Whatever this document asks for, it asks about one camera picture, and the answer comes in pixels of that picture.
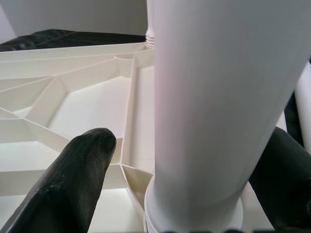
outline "white cylindrical column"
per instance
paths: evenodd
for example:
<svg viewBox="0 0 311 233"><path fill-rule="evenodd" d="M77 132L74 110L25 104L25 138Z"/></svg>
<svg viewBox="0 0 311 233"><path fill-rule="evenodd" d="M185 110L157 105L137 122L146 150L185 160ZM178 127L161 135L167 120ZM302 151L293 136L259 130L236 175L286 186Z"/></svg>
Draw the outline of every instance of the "white cylindrical column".
<svg viewBox="0 0 311 233"><path fill-rule="evenodd" d="M295 90L303 144L311 153L311 65L307 62Z"/></svg>
<svg viewBox="0 0 311 233"><path fill-rule="evenodd" d="M147 0L148 13L148 29L146 32L146 45L149 47L155 46L155 0Z"/></svg>
<svg viewBox="0 0 311 233"><path fill-rule="evenodd" d="M149 233L222 232L311 52L311 1L155 1Z"/></svg>

